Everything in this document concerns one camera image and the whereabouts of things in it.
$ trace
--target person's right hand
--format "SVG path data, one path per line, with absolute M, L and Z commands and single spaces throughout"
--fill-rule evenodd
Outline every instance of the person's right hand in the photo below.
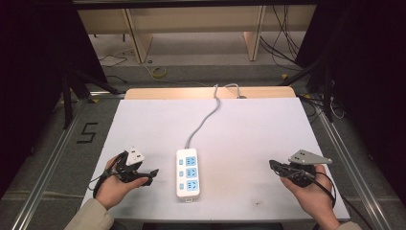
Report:
M 316 165 L 316 181 L 331 192 L 330 181 L 322 174 L 326 174 L 323 165 Z M 316 184 L 302 188 L 295 185 L 288 178 L 281 177 L 283 185 L 298 199 L 302 209 L 311 215 L 323 229 L 336 229 L 340 223 L 332 211 L 331 198 Z
M 108 168 L 116 157 L 117 156 L 111 158 L 105 167 Z M 98 200 L 106 210 L 109 210 L 119 204 L 128 192 L 142 186 L 147 181 L 148 177 L 141 177 L 129 183 L 123 183 L 117 176 L 109 176 L 101 184 L 96 194 L 96 200 Z

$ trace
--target metal frame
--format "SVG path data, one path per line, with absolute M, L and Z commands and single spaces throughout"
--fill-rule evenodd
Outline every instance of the metal frame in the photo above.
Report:
M 337 4 L 338 0 L 74 0 L 72 2 L 50 2 L 37 0 L 36 7 L 62 7 L 76 10 L 141 9 L 141 8 L 187 8 L 187 7 L 232 7 Z
M 20 212 L 17 215 L 14 224 L 12 225 L 13 230 L 27 229 L 28 224 L 31 221 L 31 218 L 34 215 L 36 207 L 38 206 L 39 201 L 41 200 L 42 194 L 44 193 L 45 189 L 48 186 L 49 181 L 52 178 L 52 175 L 54 174 L 57 163 L 59 162 L 59 159 L 62 156 L 63 152 L 65 151 L 69 139 L 73 131 L 75 130 L 81 111 L 85 108 L 86 104 L 87 104 L 86 99 L 80 99 L 78 101 L 72 123 L 66 129 L 63 130 L 62 135 L 60 136 L 53 153 L 51 154 L 46 166 L 44 167 L 41 173 L 41 176 L 36 181 L 35 186 L 30 193 L 30 196 L 27 198 L 23 207 L 21 208 Z
M 341 136 L 335 128 L 334 123 L 331 123 L 324 114 L 321 114 L 320 119 L 331 139 L 333 146 L 337 150 L 337 153 L 340 156 L 347 173 L 350 176 L 355 190 L 361 197 L 361 200 L 363 201 L 364 206 L 372 219 L 373 225 L 376 229 L 392 229 L 391 224 L 383 213 L 382 207 L 376 200 L 362 173 L 358 170 L 355 162 L 352 160 L 351 154 L 341 139 Z

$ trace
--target table surface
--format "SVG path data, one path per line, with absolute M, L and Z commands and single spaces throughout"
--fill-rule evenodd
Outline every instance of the table surface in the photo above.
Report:
M 236 88 L 218 88 L 221 106 L 191 142 L 191 148 L 197 149 L 201 188 L 193 203 L 176 196 L 175 153 L 214 109 L 214 89 L 129 90 L 117 109 L 93 178 L 102 173 L 108 159 L 131 146 L 146 157 L 140 173 L 160 171 L 150 187 L 131 191 L 110 213 L 117 219 L 153 222 L 311 219 L 268 163 L 270 159 L 288 163 L 288 156 L 300 149 L 322 155 L 301 102 L 292 97 L 289 87 L 258 87 L 262 96 L 255 89 L 241 87 L 241 95 L 249 99 L 235 99 Z M 274 98 L 261 98 L 268 94 Z M 83 203 L 91 196 L 88 190 Z M 334 212 L 339 219 L 350 218 L 339 196 Z

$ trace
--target sleeve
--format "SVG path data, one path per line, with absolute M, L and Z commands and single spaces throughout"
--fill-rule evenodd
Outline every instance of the sleeve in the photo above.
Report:
M 341 224 L 336 230 L 362 230 L 358 224 L 354 222 L 346 222 Z
M 113 217 L 107 213 L 107 210 L 96 199 L 92 198 L 87 200 L 86 203 L 80 208 L 80 210 L 65 227 L 65 230 L 108 230 L 111 228 L 113 223 Z

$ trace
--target power strip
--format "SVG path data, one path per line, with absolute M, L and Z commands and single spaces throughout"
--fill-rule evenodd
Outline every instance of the power strip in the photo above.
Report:
M 176 194 L 186 202 L 193 202 L 200 194 L 196 149 L 176 152 Z

